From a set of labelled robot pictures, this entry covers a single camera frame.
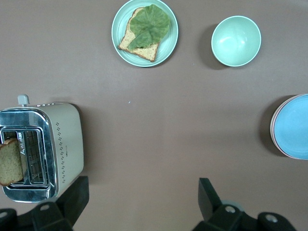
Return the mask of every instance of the plate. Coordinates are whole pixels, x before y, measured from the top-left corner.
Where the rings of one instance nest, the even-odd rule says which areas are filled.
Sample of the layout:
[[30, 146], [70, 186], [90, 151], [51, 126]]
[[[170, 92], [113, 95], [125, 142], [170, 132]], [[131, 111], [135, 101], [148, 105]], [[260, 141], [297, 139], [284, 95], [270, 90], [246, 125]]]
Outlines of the plate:
[[[158, 51], [157, 56], [154, 62], [150, 62], [143, 58], [140, 58], [137, 55], [130, 54], [128, 52], [122, 51], [118, 49], [118, 45], [120, 44], [122, 38], [124, 37], [125, 30], [129, 19], [131, 18], [133, 12], [138, 7], [149, 6], [151, 4], [155, 4], [159, 8], [161, 8], [170, 18], [170, 29], [166, 36], [162, 39]], [[140, 67], [150, 67], [155, 66], [163, 62], [169, 55], [173, 52], [179, 36], [179, 27], [178, 22], [175, 18], [172, 10], [162, 1], [160, 0], [130, 0], [125, 3], [120, 10], [116, 13], [114, 21], [112, 23], [111, 29], [112, 42], [114, 44], [116, 52], [128, 63], [140, 66]]]
[[272, 139], [285, 155], [308, 160], [308, 94], [286, 100], [273, 115]]

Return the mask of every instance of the green leaf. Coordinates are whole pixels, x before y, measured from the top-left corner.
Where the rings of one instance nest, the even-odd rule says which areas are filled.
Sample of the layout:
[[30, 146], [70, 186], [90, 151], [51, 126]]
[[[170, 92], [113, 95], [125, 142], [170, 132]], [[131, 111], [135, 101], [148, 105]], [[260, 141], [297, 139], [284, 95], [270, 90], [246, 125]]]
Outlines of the green leaf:
[[159, 43], [168, 33], [169, 26], [170, 19], [162, 9], [154, 4], [144, 7], [130, 22], [130, 30], [136, 37], [128, 49], [147, 48]]

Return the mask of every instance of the stacked plates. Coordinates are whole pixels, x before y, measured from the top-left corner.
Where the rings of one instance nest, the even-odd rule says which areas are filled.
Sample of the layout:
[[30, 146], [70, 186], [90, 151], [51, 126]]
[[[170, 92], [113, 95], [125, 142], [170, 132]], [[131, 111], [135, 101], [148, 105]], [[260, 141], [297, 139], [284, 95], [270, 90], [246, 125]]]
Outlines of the stacked plates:
[[277, 108], [270, 134], [282, 153], [308, 160], [308, 94], [294, 96]]

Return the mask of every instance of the cream toaster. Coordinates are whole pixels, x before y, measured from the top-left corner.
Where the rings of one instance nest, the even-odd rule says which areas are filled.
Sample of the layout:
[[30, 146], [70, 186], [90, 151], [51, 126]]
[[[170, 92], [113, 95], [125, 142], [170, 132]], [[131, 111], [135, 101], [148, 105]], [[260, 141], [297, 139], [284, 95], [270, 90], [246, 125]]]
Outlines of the cream toaster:
[[18, 139], [24, 178], [3, 191], [14, 201], [41, 202], [63, 192], [83, 169], [80, 117], [69, 103], [28, 106], [27, 95], [18, 103], [0, 111], [0, 138]]

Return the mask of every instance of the toast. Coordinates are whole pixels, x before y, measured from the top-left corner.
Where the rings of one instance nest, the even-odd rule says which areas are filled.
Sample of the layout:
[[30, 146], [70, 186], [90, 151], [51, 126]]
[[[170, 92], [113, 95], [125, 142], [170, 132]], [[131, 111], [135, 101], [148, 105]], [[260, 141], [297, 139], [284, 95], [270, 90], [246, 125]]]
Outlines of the toast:
[[17, 139], [0, 144], [0, 185], [8, 186], [24, 178]]
[[152, 44], [147, 48], [135, 48], [132, 51], [128, 49], [129, 44], [135, 39], [135, 34], [130, 30], [130, 22], [136, 16], [136, 14], [143, 8], [144, 7], [139, 7], [135, 9], [135, 11], [133, 12], [131, 18], [129, 19], [127, 23], [125, 35], [122, 38], [121, 43], [119, 44], [118, 48], [120, 50], [137, 55], [143, 59], [149, 60], [150, 62], [154, 62], [156, 59], [157, 50], [158, 50], [160, 43]]

